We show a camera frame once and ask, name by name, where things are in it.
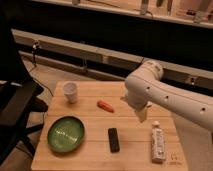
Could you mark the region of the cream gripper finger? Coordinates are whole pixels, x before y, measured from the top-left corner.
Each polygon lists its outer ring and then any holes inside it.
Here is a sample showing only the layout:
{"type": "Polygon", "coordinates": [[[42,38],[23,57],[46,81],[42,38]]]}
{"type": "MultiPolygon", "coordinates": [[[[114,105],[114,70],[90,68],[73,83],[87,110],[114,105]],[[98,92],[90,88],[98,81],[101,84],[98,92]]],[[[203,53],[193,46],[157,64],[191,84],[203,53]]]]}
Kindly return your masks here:
{"type": "Polygon", "coordinates": [[[136,112],[140,122],[144,122],[147,119],[147,108],[143,108],[136,112]]]}

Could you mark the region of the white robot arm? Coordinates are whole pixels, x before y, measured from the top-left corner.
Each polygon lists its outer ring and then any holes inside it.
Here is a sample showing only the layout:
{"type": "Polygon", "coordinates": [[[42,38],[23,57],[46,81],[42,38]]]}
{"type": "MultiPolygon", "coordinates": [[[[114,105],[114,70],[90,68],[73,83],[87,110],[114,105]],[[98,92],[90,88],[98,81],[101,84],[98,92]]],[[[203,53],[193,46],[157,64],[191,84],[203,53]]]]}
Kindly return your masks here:
{"type": "Polygon", "coordinates": [[[131,72],[124,81],[127,104],[140,111],[151,101],[213,132],[213,97],[163,83],[163,74],[155,60],[131,72]]]}

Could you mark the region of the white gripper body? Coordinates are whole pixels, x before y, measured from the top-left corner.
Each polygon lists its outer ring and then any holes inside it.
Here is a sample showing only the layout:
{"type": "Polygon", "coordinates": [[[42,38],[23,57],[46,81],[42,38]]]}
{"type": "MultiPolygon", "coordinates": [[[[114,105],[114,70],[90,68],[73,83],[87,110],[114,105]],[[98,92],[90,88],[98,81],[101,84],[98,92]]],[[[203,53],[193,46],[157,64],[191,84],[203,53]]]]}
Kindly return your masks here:
{"type": "Polygon", "coordinates": [[[121,100],[126,102],[135,111],[140,111],[152,106],[152,103],[147,99],[131,91],[126,91],[125,95],[121,97],[121,100]]]}

